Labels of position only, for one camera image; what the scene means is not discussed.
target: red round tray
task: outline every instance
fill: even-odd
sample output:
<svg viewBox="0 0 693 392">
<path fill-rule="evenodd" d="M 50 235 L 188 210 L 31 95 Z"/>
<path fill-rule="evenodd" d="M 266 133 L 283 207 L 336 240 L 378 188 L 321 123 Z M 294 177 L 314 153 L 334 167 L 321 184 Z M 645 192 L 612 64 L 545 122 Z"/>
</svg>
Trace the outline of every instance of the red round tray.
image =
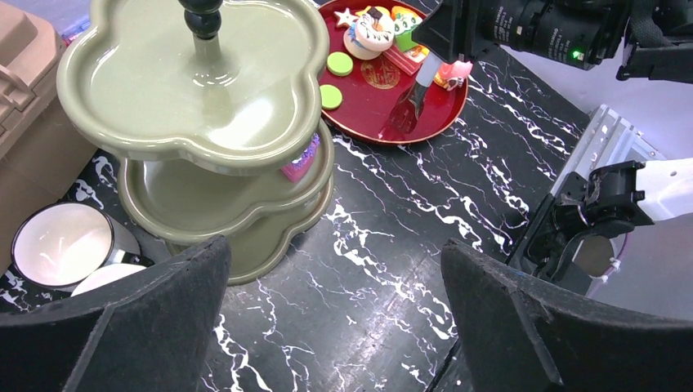
<svg viewBox="0 0 693 392">
<path fill-rule="evenodd" d="M 417 12 L 422 18 L 426 15 L 396 0 L 334 0 L 320 7 L 329 32 L 329 51 L 343 51 L 343 36 L 346 28 L 337 27 L 335 11 L 349 8 L 351 13 L 361 11 L 367 6 L 381 6 L 392 9 L 395 6 L 406 7 Z M 447 129 L 462 112 L 467 100 L 467 82 L 452 91 L 431 85 L 426 94 L 426 104 L 414 131 L 409 134 L 390 131 L 379 135 L 386 125 L 390 111 L 397 98 L 414 83 L 414 76 L 407 75 L 385 56 L 375 60 L 362 61 L 354 59 L 354 70 L 346 77 L 332 75 L 325 70 L 320 84 L 332 84 L 342 91 L 344 101 L 335 110 L 323 110 L 323 115 L 347 135 L 379 144 L 402 145 L 430 139 Z"/>
</svg>

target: black knob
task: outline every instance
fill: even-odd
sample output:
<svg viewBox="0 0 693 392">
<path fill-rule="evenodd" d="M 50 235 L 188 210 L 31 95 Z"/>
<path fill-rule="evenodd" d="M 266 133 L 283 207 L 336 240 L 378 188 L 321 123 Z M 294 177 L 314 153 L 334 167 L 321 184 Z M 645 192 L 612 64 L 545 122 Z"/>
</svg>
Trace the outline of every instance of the black knob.
<svg viewBox="0 0 693 392">
<path fill-rule="evenodd" d="M 188 29 L 199 39 L 212 39 L 221 28 L 219 8 L 224 0 L 178 0 L 186 9 Z"/>
</svg>

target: black table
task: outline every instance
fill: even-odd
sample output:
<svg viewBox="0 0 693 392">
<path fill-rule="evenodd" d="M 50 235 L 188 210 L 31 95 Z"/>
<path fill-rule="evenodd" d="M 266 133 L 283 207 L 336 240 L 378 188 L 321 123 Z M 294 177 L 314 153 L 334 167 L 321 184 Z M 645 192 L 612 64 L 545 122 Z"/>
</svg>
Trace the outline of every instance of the black table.
<svg viewBox="0 0 693 392">
<path fill-rule="evenodd" d="M 200 390 L 469 390 L 440 247 L 462 238 L 504 259 L 587 123 L 499 50 L 475 66 L 463 115 L 433 140 L 380 148 L 335 131 L 334 201 L 274 271 L 226 291 Z M 168 258 L 125 215 L 117 170 L 98 152 L 65 199 L 103 208 L 147 256 Z M 63 296 L 12 268 L 0 280 L 0 311 Z"/>
</svg>

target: sage green tray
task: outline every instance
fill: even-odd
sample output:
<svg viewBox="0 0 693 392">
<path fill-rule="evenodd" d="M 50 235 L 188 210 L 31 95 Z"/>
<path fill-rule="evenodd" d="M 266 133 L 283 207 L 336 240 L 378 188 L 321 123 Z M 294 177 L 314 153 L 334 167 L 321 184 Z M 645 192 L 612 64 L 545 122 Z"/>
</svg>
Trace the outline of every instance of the sage green tray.
<svg viewBox="0 0 693 392">
<path fill-rule="evenodd" d="M 119 157 L 187 159 L 250 176 L 289 163 L 320 120 L 329 52 L 308 0 L 224 1 L 218 37 L 193 37 L 175 0 L 93 0 L 57 76 L 82 134 Z"/>
<path fill-rule="evenodd" d="M 118 195 L 128 215 L 150 233 L 192 245 L 214 234 L 230 235 L 262 216 L 314 198 L 332 175 L 334 144 L 324 122 L 308 173 L 292 183 L 280 170 L 261 176 L 224 176 L 182 159 L 122 159 Z"/>
<path fill-rule="evenodd" d="M 306 205 L 265 216 L 245 231 L 228 237 L 231 247 L 229 286 L 251 282 L 272 271 L 282 260 L 293 237 L 316 224 L 332 202 L 330 177 L 320 195 Z M 167 243 L 172 255 L 187 247 Z"/>
</svg>

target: pink object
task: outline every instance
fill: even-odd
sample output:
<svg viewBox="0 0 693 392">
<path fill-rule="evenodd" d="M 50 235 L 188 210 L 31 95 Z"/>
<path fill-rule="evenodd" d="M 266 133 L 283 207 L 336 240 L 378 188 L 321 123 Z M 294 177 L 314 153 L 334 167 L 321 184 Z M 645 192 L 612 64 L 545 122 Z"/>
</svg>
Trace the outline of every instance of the pink object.
<svg viewBox="0 0 693 392">
<path fill-rule="evenodd" d="M 436 84 L 448 91 L 464 84 L 469 74 L 472 73 L 472 63 L 455 61 L 453 64 L 443 64 L 438 69 Z"/>
<path fill-rule="evenodd" d="M 405 74 L 413 76 L 418 69 L 421 68 L 423 59 L 426 58 L 426 55 L 420 53 L 420 51 L 420 49 L 415 47 L 414 49 L 402 53 L 397 49 L 397 45 L 392 45 L 390 49 L 384 51 L 382 55 L 392 64 L 396 65 L 397 68 L 403 70 Z"/>
<path fill-rule="evenodd" d="M 290 164 L 282 167 L 281 171 L 293 183 L 300 181 L 313 166 L 315 154 L 320 146 L 320 137 L 313 136 L 313 141 L 308 145 L 306 151 L 300 157 L 294 159 Z"/>
</svg>

